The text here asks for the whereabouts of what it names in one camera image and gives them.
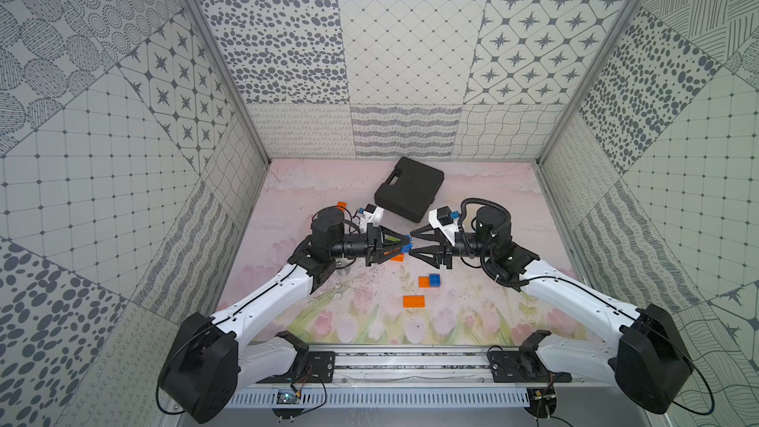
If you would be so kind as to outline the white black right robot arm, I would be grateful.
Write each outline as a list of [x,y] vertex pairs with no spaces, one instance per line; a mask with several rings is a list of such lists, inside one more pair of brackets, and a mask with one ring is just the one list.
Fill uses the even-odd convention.
[[474,229],[464,230],[466,210],[432,211],[411,233],[427,246],[409,253],[432,267],[451,268],[456,257],[476,259],[495,284],[543,300],[597,336],[588,342],[536,330],[519,346],[524,377],[544,371],[615,385],[644,410],[663,414],[674,405],[695,368],[669,312],[638,308],[566,276],[537,253],[517,244],[510,213],[477,200]]

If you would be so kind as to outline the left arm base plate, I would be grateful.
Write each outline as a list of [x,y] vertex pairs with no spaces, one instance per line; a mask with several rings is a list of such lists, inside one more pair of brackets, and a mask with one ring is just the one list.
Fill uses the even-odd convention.
[[296,356],[294,365],[283,375],[268,377],[259,384],[295,384],[306,378],[308,384],[324,382],[330,384],[333,380],[336,364],[334,351],[315,351],[300,353]]

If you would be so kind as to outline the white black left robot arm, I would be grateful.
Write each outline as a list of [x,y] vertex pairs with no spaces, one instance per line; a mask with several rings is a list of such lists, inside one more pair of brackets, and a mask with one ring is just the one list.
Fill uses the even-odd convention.
[[197,423],[216,417],[239,389],[282,378],[296,384],[316,372],[310,348],[281,331],[266,343],[254,338],[285,310],[306,299],[335,272],[340,259],[379,265],[409,251],[409,236],[367,223],[349,234],[351,221],[336,206],[319,211],[312,232],[286,265],[262,287],[211,316],[195,312],[180,325],[158,375],[165,391]]

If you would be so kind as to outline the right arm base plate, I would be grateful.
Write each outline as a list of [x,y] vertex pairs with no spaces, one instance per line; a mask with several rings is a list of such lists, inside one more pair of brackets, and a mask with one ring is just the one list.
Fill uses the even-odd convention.
[[486,352],[494,383],[571,383],[569,373],[550,372],[536,355],[493,347]]

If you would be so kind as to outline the small blue lego brick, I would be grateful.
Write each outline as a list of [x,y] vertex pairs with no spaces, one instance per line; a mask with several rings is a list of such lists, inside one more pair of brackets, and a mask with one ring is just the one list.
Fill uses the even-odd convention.
[[431,288],[439,288],[441,286],[441,278],[437,274],[431,274],[429,276],[429,285]]

